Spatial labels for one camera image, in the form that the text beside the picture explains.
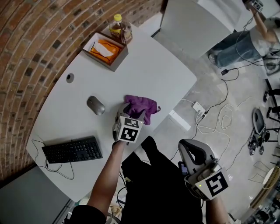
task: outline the plastic bottle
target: plastic bottle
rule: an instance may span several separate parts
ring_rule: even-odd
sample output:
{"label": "plastic bottle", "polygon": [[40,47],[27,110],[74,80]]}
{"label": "plastic bottle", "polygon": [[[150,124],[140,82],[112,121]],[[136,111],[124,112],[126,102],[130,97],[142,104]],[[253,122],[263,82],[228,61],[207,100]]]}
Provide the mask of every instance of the plastic bottle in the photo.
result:
{"label": "plastic bottle", "polygon": [[111,35],[120,40],[123,44],[128,44],[132,40],[132,30],[128,22],[122,21],[121,14],[114,15],[114,21],[109,25]]}

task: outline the purple cloth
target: purple cloth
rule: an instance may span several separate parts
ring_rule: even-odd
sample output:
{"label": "purple cloth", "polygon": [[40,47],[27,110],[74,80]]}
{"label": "purple cloth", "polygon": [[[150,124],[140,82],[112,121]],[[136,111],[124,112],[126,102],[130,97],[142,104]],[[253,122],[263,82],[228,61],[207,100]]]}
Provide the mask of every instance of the purple cloth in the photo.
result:
{"label": "purple cloth", "polygon": [[145,125],[150,125],[151,115],[160,111],[160,107],[157,107],[157,102],[146,97],[126,95],[125,103],[130,103],[126,113],[131,118],[137,119],[140,117],[143,110],[146,111],[146,115],[144,117]]}

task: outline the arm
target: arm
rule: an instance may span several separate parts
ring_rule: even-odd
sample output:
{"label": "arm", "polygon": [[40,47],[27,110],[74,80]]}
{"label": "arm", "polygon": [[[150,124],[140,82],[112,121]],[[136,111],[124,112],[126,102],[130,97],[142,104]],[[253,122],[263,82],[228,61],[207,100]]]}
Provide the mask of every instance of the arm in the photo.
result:
{"label": "arm", "polygon": [[206,201],[206,223],[228,224],[228,214],[222,199],[218,196],[211,201]]}
{"label": "arm", "polygon": [[271,43],[278,42],[274,31],[267,30],[266,25],[263,23],[263,20],[262,20],[261,16],[259,15],[258,11],[252,5],[249,5],[249,8],[254,15],[255,22],[257,24],[257,29],[261,33],[262,37],[266,41],[271,42]]}
{"label": "arm", "polygon": [[112,152],[98,176],[87,205],[100,210],[105,217],[116,191],[119,178],[122,156],[126,142],[118,142],[113,146]]}

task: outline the cardboard box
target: cardboard box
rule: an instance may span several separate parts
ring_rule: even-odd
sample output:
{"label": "cardboard box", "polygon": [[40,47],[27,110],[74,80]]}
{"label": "cardboard box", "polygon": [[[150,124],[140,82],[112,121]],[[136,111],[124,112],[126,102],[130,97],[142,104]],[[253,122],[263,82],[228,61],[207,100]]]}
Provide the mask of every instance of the cardboard box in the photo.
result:
{"label": "cardboard box", "polygon": [[[99,59],[98,57],[96,57],[96,56],[94,56],[90,53],[94,42],[98,41],[100,39],[111,42],[112,44],[115,44],[115,45],[117,45],[118,47],[121,48],[118,56],[115,58],[115,60],[113,62],[111,62],[111,63],[105,62],[105,61]],[[122,61],[125,59],[125,57],[128,55],[127,45],[124,45],[121,42],[119,42],[117,40],[114,40],[112,37],[109,37],[109,36],[107,36],[105,34],[102,34],[102,33],[99,33],[99,32],[96,32],[96,33],[93,34],[92,38],[87,42],[87,44],[84,46],[84,48],[82,50],[90,58],[98,61],[99,63],[106,66],[107,68],[109,68],[112,71],[116,71],[116,69],[119,67],[119,65],[122,63]]]}

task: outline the power strip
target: power strip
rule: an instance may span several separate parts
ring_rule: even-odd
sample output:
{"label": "power strip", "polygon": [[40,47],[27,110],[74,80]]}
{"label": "power strip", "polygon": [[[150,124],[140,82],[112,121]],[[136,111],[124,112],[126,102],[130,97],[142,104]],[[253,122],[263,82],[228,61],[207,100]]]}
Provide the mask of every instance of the power strip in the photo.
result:
{"label": "power strip", "polygon": [[199,104],[199,102],[196,102],[192,108],[199,114],[199,116],[206,115],[205,109],[202,107],[202,105]]}

